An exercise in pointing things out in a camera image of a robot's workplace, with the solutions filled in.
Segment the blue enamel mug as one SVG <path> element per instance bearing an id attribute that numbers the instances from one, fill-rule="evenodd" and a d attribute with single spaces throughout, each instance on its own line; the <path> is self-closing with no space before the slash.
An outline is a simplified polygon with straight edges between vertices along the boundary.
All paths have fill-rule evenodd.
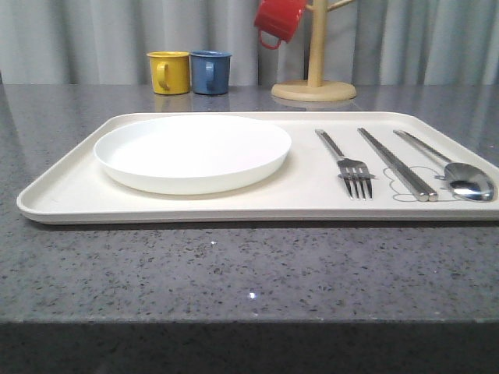
<path id="1" fill-rule="evenodd" d="M 222 95 L 228 92 L 231 54 L 199 50 L 190 53 L 191 85 L 195 94 Z"/>

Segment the silver metal spoon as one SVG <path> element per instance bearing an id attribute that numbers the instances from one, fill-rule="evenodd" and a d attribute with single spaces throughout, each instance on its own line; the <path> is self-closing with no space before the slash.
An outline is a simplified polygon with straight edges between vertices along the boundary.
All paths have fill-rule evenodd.
<path id="1" fill-rule="evenodd" d="M 429 144 L 418 139 L 409 132 L 394 130 L 394 134 L 402 137 L 418 149 L 440 158 L 444 162 L 443 180 L 450 192 L 459 199 L 474 202 L 491 202 L 495 197 L 496 185 L 493 179 L 481 169 L 462 162 L 454 162 L 434 149 Z"/>

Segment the wooden mug tree stand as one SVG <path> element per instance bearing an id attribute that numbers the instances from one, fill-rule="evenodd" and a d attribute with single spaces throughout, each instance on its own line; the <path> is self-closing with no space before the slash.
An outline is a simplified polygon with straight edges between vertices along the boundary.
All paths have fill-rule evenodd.
<path id="1" fill-rule="evenodd" d="M 312 1 L 306 8 L 312 12 L 310 54 L 307 79 L 276 83 L 271 94 L 291 101 L 334 102 L 346 101 L 356 96 L 356 88 L 351 83 L 327 81 L 323 78 L 324 52 L 327 36 L 327 14 L 352 1 Z"/>

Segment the cream rabbit serving tray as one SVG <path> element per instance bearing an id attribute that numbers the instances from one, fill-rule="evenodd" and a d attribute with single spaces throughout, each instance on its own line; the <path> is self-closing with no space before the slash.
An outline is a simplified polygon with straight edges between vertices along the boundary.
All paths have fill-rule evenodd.
<path id="1" fill-rule="evenodd" d="M 17 197 L 22 214 L 44 224 L 121 224 L 186 221 L 495 221 L 498 203 L 456 199 L 439 179 L 442 164 L 398 136 L 406 131 L 453 161 L 472 164 L 490 177 L 495 165 L 410 115 L 379 111 L 256 111 L 251 118 L 282 127 L 292 137 L 283 166 L 247 187 L 198 196 L 170 196 L 126 187 L 106 175 L 94 144 L 123 126 L 155 119 L 153 113 L 107 120 Z M 336 163 L 316 134 L 325 130 L 348 157 L 374 174 L 373 198 L 348 197 Z M 420 202 L 399 182 L 359 134 L 366 129 L 438 192 Z"/>

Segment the white round plate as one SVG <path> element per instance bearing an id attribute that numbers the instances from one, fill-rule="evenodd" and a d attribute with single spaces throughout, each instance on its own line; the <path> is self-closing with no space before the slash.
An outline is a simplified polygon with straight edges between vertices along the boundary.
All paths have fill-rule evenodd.
<path id="1" fill-rule="evenodd" d="M 257 183 L 274 174 L 292 138 L 263 120 L 174 115 L 124 125 L 102 136 L 94 156 L 117 182 L 146 192 L 199 195 Z"/>

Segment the yellow enamel mug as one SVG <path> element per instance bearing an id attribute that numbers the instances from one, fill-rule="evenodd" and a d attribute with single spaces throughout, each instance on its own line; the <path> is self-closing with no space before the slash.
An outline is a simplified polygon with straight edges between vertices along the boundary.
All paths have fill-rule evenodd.
<path id="1" fill-rule="evenodd" d="M 147 54 L 153 91 L 161 95 L 187 94 L 191 89 L 187 51 L 152 51 Z"/>

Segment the silver metal fork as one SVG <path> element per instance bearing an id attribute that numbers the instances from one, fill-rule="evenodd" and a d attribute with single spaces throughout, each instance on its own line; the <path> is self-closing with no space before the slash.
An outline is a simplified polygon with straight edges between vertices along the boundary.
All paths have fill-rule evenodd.
<path id="1" fill-rule="evenodd" d="M 368 200 L 373 198 L 371 173 L 365 163 L 347 158 L 334 140 L 323 129 L 316 129 L 315 133 L 321 138 L 325 146 L 337 159 L 340 177 L 344 182 L 350 199 Z"/>

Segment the red enamel mug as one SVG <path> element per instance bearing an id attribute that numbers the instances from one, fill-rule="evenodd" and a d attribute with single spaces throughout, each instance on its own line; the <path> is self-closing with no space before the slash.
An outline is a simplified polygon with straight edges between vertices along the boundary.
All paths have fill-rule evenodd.
<path id="1" fill-rule="evenodd" d="M 263 0 L 260 2 L 253 25 L 258 30 L 259 42 L 267 49 L 275 50 L 282 41 L 288 43 L 294 36 L 305 12 L 305 0 Z M 264 41 L 262 34 L 277 38 L 274 45 Z"/>

